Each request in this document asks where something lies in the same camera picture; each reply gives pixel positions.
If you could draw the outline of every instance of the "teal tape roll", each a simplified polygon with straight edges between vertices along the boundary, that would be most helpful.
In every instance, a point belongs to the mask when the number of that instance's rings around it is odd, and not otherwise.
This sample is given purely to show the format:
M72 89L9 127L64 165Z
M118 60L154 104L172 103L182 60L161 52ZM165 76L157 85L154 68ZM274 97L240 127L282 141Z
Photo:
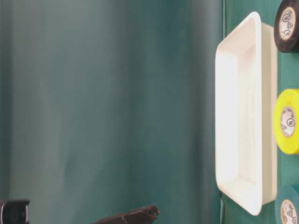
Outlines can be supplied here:
M277 224L298 224L299 185L285 185L279 189L275 201Z

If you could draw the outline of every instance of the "green fabric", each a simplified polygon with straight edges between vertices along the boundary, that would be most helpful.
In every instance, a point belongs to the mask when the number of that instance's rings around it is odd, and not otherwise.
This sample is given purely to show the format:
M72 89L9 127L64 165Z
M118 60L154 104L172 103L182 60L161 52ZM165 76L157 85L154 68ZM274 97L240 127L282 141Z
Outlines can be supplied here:
M31 199L32 224L152 203L156 224L219 223L222 1L0 3L0 197Z
M280 0L225 0L226 33L229 34L250 12L257 11L262 22L274 26ZM299 54L278 52L278 94L287 88L299 88ZM299 184L299 156L286 155L278 149L278 187ZM251 216L235 202L222 194L224 224L273 224L274 202L264 205L259 216Z

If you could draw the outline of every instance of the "black device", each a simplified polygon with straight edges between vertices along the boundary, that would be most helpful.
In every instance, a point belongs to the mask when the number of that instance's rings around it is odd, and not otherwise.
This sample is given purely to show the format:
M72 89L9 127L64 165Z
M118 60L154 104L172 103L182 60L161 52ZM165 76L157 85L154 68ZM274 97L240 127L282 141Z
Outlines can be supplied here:
M0 224L29 224L29 200L0 202Z
M151 224L159 214L156 205L152 205L107 217L94 224Z

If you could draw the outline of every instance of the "white plastic tray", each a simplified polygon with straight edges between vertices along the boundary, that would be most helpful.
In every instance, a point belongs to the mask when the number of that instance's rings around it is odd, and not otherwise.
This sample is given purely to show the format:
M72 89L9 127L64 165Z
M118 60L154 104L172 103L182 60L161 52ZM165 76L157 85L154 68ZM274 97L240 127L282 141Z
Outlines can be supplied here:
M252 215L277 193L277 98L273 28L250 13L215 57L215 163L218 188Z

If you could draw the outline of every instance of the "yellow tape roll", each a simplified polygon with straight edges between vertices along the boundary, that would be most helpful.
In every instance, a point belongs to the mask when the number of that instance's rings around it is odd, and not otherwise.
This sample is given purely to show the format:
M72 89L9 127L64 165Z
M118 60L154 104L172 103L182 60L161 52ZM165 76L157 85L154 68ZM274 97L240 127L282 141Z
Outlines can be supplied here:
M273 127L276 142L286 154L299 154L299 90L283 91L277 99Z

